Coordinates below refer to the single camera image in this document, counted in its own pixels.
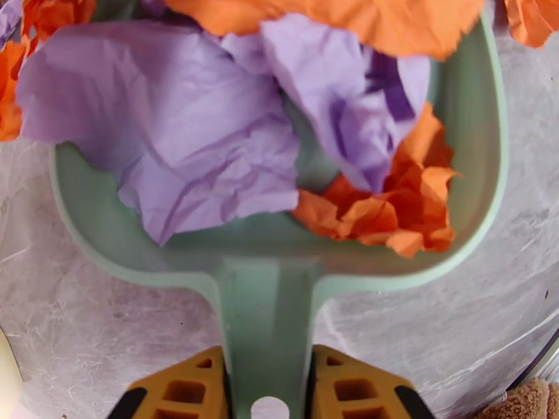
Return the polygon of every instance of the green dustpan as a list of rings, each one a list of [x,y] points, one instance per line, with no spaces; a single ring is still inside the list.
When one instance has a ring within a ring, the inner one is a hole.
[[[485,19],[445,64],[433,66],[431,101],[456,150],[450,195],[456,241],[444,254],[403,260],[384,247],[314,236],[288,214],[260,214],[220,228],[174,237],[165,248],[123,207],[110,175],[93,169],[71,145],[52,151],[52,182],[64,223],[81,248],[109,273],[135,284],[190,288],[221,322],[238,418],[253,402],[284,400],[301,418],[312,323],[330,297],[425,284],[453,269],[478,245],[503,196],[507,120],[498,56]],[[304,118],[288,106],[303,138],[300,184],[318,189],[335,170]]]

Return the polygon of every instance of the dustpan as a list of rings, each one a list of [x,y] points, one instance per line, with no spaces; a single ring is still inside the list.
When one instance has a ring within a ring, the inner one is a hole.
[[[478,245],[493,222],[508,168],[507,120],[498,55],[487,19],[444,64],[433,64],[430,101],[455,149],[449,199],[456,240],[443,254],[404,260],[384,247],[333,242],[289,214],[259,214],[220,228],[175,236],[157,246],[117,198],[114,179],[73,145],[52,150],[57,205],[82,250],[134,284],[190,288],[219,317],[237,418],[265,396],[303,417],[312,324],[329,298],[353,291],[395,291],[445,275]],[[336,174],[305,118],[286,102],[303,139],[300,187],[319,190]]]

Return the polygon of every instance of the brown plush toy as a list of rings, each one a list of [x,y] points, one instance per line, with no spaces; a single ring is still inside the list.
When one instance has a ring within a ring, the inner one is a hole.
[[[559,383],[533,379],[491,404],[475,419],[559,419]]]

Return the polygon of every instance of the dustpan handle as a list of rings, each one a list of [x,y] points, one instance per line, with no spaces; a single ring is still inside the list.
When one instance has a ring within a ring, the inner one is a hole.
[[[317,271],[309,263],[228,260],[218,275],[233,418],[249,419],[262,397],[282,400],[291,419],[302,418]]]

